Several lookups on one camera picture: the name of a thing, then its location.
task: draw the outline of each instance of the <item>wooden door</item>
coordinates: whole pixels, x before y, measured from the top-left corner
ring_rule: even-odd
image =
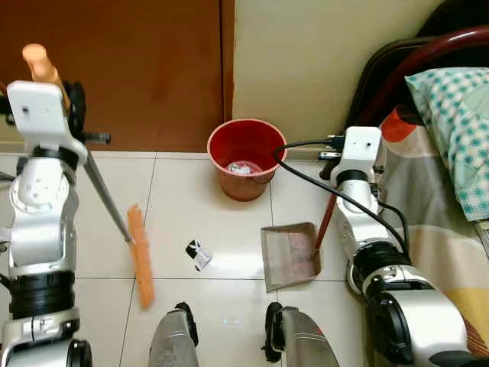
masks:
[[[101,149],[204,151],[223,119],[219,0],[2,2],[0,80],[29,80],[40,43],[64,80],[86,91]]]

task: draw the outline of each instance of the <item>checkered pillowcase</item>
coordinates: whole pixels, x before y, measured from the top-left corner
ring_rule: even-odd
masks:
[[[489,68],[433,69],[406,81],[465,216],[489,218]]]

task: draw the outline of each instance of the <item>robot leg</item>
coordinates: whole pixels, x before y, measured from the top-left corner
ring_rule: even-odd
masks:
[[[273,302],[265,320],[265,355],[268,362],[278,362],[282,352],[287,367],[338,367],[328,340],[314,320],[295,307]]]
[[[63,339],[12,353],[8,367],[92,367],[92,350],[86,341]]]
[[[185,303],[177,304],[160,321],[150,348],[149,367],[199,367],[199,343],[193,315]]]

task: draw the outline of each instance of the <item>red bucket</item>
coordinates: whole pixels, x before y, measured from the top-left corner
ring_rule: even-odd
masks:
[[[239,201],[259,197],[279,164],[274,150],[285,137],[273,125],[256,119],[236,119],[216,128],[207,141],[207,152],[219,172],[224,192]],[[287,151],[280,152],[283,161]]]

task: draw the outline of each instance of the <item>white tile floor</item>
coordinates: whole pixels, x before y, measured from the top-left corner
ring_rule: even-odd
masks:
[[[322,244],[323,270],[316,281],[265,293],[260,227],[304,221],[318,225],[326,193],[278,171],[263,196],[238,203],[221,192],[204,154],[96,152],[94,156],[118,208],[124,212],[138,203],[146,212],[157,294],[151,309],[139,307],[129,251],[79,170],[76,302],[82,327],[78,337],[91,342],[96,365],[146,366],[160,318],[182,300],[195,314],[202,367],[271,365],[260,351],[264,311],[279,300],[314,318],[340,365],[363,366],[361,307],[344,282],[345,257],[333,226]],[[16,160],[0,154],[0,171],[13,173]],[[293,165],[315,177],[321,169],[316,162]],[[0,226],[11,221],[7,189],[0,186]],[[184,252],[194,238],[213,254],[202,272],[193,268]],[[0,271],[5,272],[5,256],[0,258]],[[0,292],[2,322],[8,297],[3,289]]]

